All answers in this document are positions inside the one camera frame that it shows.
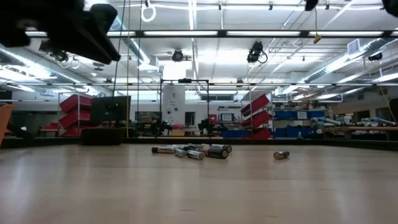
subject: ceiling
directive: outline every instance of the ceiling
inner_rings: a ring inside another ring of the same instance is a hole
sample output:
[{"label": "ceiling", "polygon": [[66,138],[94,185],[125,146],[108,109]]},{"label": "ceiling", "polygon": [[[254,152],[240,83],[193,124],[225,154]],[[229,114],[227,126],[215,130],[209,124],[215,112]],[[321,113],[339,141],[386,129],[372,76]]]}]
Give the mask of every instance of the ceiling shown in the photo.
[{"label": "ceiling", "polygon": [[[387,14],[385,10],[370,9],[359,10],[370,7],[381,6],[378,0],[352,0],[352,2],[344,0],[330,0],[330,5],[339,7],[343,10],[331,8],[329,10],[318,9],[317,16],[315,11],[293,11],[287,7],[283,10],[273,9],[257,10],[253,6],[264,6],[267,1],[261,0],[222,0],[222,6],[241,6],[242,9],[218,9],[203,10],[204,7],[218,7],[218,0],[197,0],[196,17],[193,16],[193,27],[190,25],[190,13],[188,10],[189,0],[158,0],[150,1],[155,6],[156,16],[153,21],[141,21],[140,7],[125,7],[123,17],[122,0],[89,0],[88,3],[108,2],[113,5],[119,12],[119,18],[123,21],[124,26],[130,30],[220,30],[220,29],[244,29],[244,30],[279,30],[284,27],[285,30],[315,30],[315,18],[317,18],[317,27],[319,30],[394,30],[397,28],[397,19]],[[273,0],[276,6],[298,6],[299,0]],[[126,5],[140,5],[141,1],[126,1]],[[184,7],[184,9],[170,9],[166,7]],[[150,17],[150,10],[145,11],[145,16]],[[265,64],[255,64],[254,67],[249,66],[246,58],[249,49],[257,40],[262,41],[268,61]],[[347,44],[354,39],[327,39],[323,38],[317,44],[312,39],[256,39],[256,38],[197,38],[198,74],[197,78],[209,79],[211,82],[236,82],[237,78],[244,78],[245,82],[297,82],[297,77],[304,77],[315,68],[322,68],[323,65],[333,60],[335,57],[347,51]],[[49,55],[42,55],[39,51],[39,45],[42,39],[32,39],[30,46],[25,50],[41,56],[40,60],[54,59]],[[142,51],[148,56],[157,56],[160,65],[170,64],[170,52],[174,49],[181,49],[184,55],[192,58],[192,39],[191,38],[156,38],[156,39],[136,39]],[[122,59],[119,63],[113,62],[111,65],[105,65],[103,71],[94,71],[93,61],[80,56],[75,56],[80,66],[76,69],[68,67],[61,68],[68,72],[82,77],[91,82],[104,82],[107,78],[114,80],[116,66],[117,82],[159,82],[158,72],[139,71],[137,66],[137,57],[129,51],[126,44],[118,39],[112,39],[112,43],[119,48]],[[344,77],[358,73],[372,66],[394,60],[397,55],[398,44],[393,42],[383,50],[383,60],[377,62],[363,62],[362,58],[357,58],[355,62],[350,63],[340,69],[334,71],[337,77]],[[186,73],[187,78],[194,78],[192,63],[188,62]],[[333,79],[333,73],[329,74],[331,78],[328,82],[337,82]],[[143,86],[142,90],[155,90],[156,86]],[[269,90],[274,87],[260,86],[256,89]],[[235,90],[235,86],[217,89]]]}]

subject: white tank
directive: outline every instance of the white tank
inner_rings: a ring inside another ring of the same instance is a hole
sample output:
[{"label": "white tank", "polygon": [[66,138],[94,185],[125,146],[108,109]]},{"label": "white tank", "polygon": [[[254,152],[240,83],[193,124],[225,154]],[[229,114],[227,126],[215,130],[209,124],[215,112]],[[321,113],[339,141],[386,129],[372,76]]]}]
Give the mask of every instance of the white tank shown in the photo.
[{"label": "white tank", "polygon": [[185,86],[164,86],[162,101],[162,119],[172,124],[185,124]]}]

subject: monitor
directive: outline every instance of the monitor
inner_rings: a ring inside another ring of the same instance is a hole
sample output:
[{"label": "monitor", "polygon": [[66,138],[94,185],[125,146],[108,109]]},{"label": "monitor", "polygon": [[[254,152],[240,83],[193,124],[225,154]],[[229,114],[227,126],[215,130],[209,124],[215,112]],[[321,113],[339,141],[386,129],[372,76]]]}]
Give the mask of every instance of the monitor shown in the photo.
[{"label": "monitor", "polygon": [[98,97],[93,98],[90,112],[90,121],[129,121],[127,107],[130,111],[131,96]]}]

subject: wooden floor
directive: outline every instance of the wooden floor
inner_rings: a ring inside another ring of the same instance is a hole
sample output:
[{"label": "wooden floor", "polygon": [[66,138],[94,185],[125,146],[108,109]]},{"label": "wooden floor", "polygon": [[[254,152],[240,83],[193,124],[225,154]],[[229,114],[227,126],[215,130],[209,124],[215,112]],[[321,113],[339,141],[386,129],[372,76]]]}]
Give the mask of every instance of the wooden floor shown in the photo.
[{"label": "wooden floor", "polygon": [[[274,151],[290,159],[275,161]],[[0,223],[397,223],[398,153],[235,146],[227,160],[150,146],[0,153]]]}]

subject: aa battery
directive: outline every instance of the aa battery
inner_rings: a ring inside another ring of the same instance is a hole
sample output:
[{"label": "aa battery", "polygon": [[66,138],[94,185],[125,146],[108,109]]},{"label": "aa battery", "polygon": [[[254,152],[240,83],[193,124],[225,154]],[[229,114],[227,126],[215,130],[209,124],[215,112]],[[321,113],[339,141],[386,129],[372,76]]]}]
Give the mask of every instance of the aa battery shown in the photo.
[{"label": "aa battery", "polygon": [[184,151],[183,149],[175,149],[175,154],[181,158],[185,158],[187,156],[187,152]]},{"label": "aa battery", "polygon": [[203,152],[198,152],[193,150],[188,150],[187,155],[189,158],[196,160],[203,160],[205,158],[205,154]]},{"label": "aa battery", "polygon": [[274,153],[274,158],[277,159],[277,160],[281,160],[281,159],[288,158],[289,155],[290,155],[289,151],[275,152]]},{"label": "aa battery", "polygon": [[227,149],[223,149],[217,146],[210,146],[202,149],[202,152],[207,157],[217,158],[217,159],[226,159],[229,155]]},{"label": "aa battery", "polygon": [[152,147],[152,153],[169,153],[173,154],[175,147],[173,146],[154,146]]},{"label": "aa battery", "polygon": [[174,144],[173,147],[176,147],[177,149],[182,149],[184,151],[196,150],[194,145]]},{"label": "aa battery", "polygon": [[226,149],[228,151],[228,153],[232,152],[232,146],[229,146],[229,145],[212,144],[211,146],[216,146],[216,147]]}]

